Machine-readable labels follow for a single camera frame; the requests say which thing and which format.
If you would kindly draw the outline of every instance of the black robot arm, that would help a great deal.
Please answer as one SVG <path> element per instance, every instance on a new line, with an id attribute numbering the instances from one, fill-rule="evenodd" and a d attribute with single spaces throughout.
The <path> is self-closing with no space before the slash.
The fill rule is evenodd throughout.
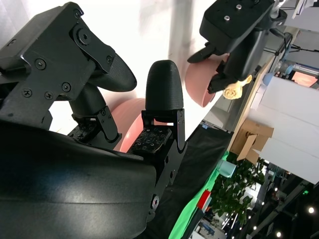
<path id="1" fill-rule="evenodd" d="M 179 72 L 164 60 L 149 72 L 142 133 L 129 153 L 112 150 L 121 134 L 97 87 L 137 81 L 81 15 L 72 2 L 43 12 L 0 50 L 1 238 L 134 238 L 187 149 Z M 48 130 L 54 101 L 78 122 L 68 136 Z"/>
<path id="2" fill-rule="evenodd" d="M 206 10 L 199 32 L 208 42 L 188 62 L 198 63 L 212 54 L 230 53 L 213 76 L 209 93 L 243 81 L 255 71 L 269 30 L 282 25 L 287 18 L 278 4 L 273 0 L 218 0 Z"/>

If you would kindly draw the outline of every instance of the bolt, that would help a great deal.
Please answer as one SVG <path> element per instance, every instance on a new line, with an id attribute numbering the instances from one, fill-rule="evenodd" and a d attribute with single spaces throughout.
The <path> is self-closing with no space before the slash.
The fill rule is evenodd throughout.
<path id="1" fill-rule="evenodd" d="M 45 61 L 41 58 L 36 59 L 34 63 L 35 63 L 35 67 L 39 70 L 44 70 L 46 67 Z"/>
<path id="2" fill-rule="evenodd" d="M 70 83 L 64 82 L 64 83 L 62 84 L 62 90 L 63 90 L 64 92 L 69 92 L 69 91 L 71 90 L 71 85 L 70 85 Z"/>
<path id="3" fill-rule="evenodd" d="M 111 64 L 112 63 L 112 57 L 111 56 L 108 56 L 106 58 L 106 61 L 108 62 L 108 64 Z"/>
<path id="4" fill-rule="evenodd" d="M 79 9 L 74 9 L 74 16 L 76 19 L 80 19 L 81 15 L 82 14 Z"/>
<path id="5" fill-rule="evenodd" d="M 158 195 L 154 194 L 151 208 L 153 210 L 156 210 L 156 208 L 158 208 L 159 203 L 160 203 L 160 198 L 158 197 Z"/>
<path id="6" fill-rule="evenodd" d="M 24 97 L 31 97 L 32 96 L 32 90 L 30 88 L 24 88 L 22 91 L 21 91 L 22 95 Z"/>
<path id="7" fill-rule="evenodd" d="M 47 100 L 52 100 L 52 98 L 53 98 L 53 93 L 50 92 L 50 91 L 47 91 L 47 92 L 45 92 L 44 97 L 45 97 Z"/>
<path id="8" fill-rule="evenodd" d="M 9 42 L 7 46 L 11 46 L 12 44 L 15 43 L 15 41 L 16 41 L 16 39 L 12 39 L 11 42 Z"/>
<path id="9" fill-rule="evenodd" d="M 80 29 L 77 33 L 78 40 L 83 45 L 88 45 L 91 42 L 90 32 L 86 29 Z"/>

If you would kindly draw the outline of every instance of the pink bowl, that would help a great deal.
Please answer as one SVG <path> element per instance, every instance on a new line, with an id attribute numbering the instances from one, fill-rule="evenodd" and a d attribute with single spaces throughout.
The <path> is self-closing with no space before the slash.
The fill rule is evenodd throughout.
<path id="1" fill-rule="evenodd" d="M 211 102 L 215 94 L 208 93 L 208 86 L 211 78 L 217 74 L 217 67 L 222 60 L 226 61 L 228 54 L 221 56 L 212 55 L 208 59 L 189 65 L 185 86 L 189 96 L 200 106 L 205 107 Z"/>
<path id="2" fill-rule="evenodd" d="M 145 110 L 145 99 L 135 98 L 117 106 L 112 116 L 122 134 L 122 139 L 114 150 L 126 153 L 143 130 L 141 111 Z"/>

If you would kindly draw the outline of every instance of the plush toy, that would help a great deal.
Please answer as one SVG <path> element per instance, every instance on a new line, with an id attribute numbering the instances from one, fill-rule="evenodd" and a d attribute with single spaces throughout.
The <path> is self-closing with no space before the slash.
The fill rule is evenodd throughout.
<path id="1" fill-rule="evenodd" d="M 240 98 L 243 95 L 243 86 L 249 84 L 252 79 L 252 75 L 249 75 L 244 81 L 237 81 L 236 83 L 229 84 L 224 89 L 223 96 L 229 100 Z"/>

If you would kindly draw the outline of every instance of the potted plant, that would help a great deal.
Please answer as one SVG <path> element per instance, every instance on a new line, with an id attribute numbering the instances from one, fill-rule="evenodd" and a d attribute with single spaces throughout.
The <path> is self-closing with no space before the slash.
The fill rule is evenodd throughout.
<path id="1" fill-rule="evenodd" d="M 263 159 L 258 160 L 257 166 L 248 160 L 237 161 L 237 155 L 230 153 L 227 161 L 236 164 L 236 170 L 231 178 L 218 176 L 211 192 L 211 207 L 214 213 L 222 216 L 224 213 L 238 214 L 238 221 L 243 226 L 247 221 L 247 210 L 252 198 L 244 197 L 246 188 L 265 181 L 262 173 Z"/>

